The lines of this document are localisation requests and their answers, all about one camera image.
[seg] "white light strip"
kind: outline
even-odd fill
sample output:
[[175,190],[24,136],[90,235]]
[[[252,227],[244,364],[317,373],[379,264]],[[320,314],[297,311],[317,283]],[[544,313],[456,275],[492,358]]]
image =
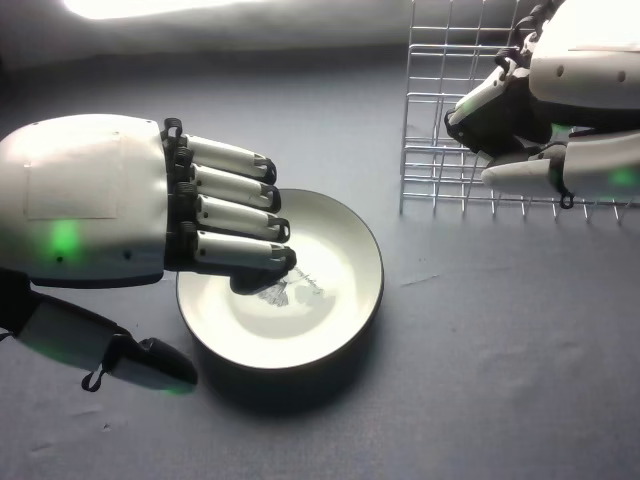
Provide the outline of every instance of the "white light strip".
[[92,20],[142,17],[261,0],[64,0],[73,13]]

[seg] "white bowl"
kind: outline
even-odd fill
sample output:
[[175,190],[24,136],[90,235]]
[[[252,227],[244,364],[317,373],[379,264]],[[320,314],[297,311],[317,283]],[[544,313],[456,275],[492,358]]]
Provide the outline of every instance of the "white bowl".
[[237,295],[229,279],[183,272],[178,304],[193,335],[243,367],[280,370],[316,362],[349,343],[375,314],[382,256],[366,224],[340,202],[281,190],[298,264],[276,285]]

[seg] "gray table surface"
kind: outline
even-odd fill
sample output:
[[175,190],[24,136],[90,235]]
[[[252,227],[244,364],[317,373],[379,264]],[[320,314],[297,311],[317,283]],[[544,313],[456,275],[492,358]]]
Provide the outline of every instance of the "gray table surface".
[[[402,50],[280,59],[97,59],[5,91],[2,134],[111,112],[183,119],[263,152],[375,233],[386,290],[365,368],[290,415],[200,385],[166,396],[0,345],[0,479],[632,479],[640,475],[638,222],[409,202],[397,214]],[[175,275],[53,291],[193,353]]]

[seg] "wire rack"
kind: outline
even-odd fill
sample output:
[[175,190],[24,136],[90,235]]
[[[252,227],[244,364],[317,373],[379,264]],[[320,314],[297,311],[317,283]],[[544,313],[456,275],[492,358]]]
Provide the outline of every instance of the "wire rack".
[[[432,203],[434,212],[440,201],[447,201],[459,202],[463,214],[470,204],[489,206],[492,215],[501,207],[511,206],[519,207],[525,219],[531,208],[542,208],[557,220],[561,209],[555,198],[503,195],[486,188],[480,180],[486,161],[451,139],[443,122],[445,112],[493,71],[495,54],[510,44],[513,26],[529,13],[535,0],[475,0],[475,5],[468,0],[422,1],[429,2],[425,6],[431,11],[442,7],[439,16],[427,12],[441,24],[417,24],[416,10],[421,0],[412,1],[400,213],[406,200],[422,199]],[[491,7],[499,8],[500,15],[490,11]],[[555,133],[554,140],[563,135],[566,133]],[[636,207],[632,198],[576,198],[572,211],[583,213],[590,222],[596,210],[610,210],[621,224],[625,214]]]

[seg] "metal wire grid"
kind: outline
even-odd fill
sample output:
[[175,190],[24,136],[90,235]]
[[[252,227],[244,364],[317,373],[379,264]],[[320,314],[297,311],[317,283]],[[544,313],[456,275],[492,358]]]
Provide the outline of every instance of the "metal wire grid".
[[[440,200],[460,202],[463,214],[469,203],[478,202],[489,204],[492,215],[496,215],[501,205],[519,206],[525,219],[532,206],[548,208],[557,220],[561,209],[556,198],[503,195],[486,188],[480,180],[486,161],[446,134],[444,113],[495,68],[495,54],[510,44],[513,26],[528,13],[528,10],[519,8],[524,6],[524,2],[513,0],[510,25],[486,26],[485,7],[492,0],[478,1],[481,5],[475,26],[458,26],[452,22],[454,0],[443,0],[448,2],[444,26],[423,26],[415,24],[416,0],[412,0],[400,161],[400,213],[406,199],[427,199],[431,200],[434,212]],[[416,36],[423,33],[440,34],[442,41],[417,43]],[[460,34],[468,43],[451,41],[452,35]],[[501,42],[496,41],[500,34],[503,36]],[[485,45],[481,40],[487,35],[491,42]],[[475,37],[474,43],[469,42],[472,36]],[[429,75],[434,71],[438,76]],[[410,129],[416,134],[408,135]],[[573,210],[581,210],[587,222],[596,208],[608,207],[620,224],[629,207],[638,205],[633,199],[576,198],[575,206]]]

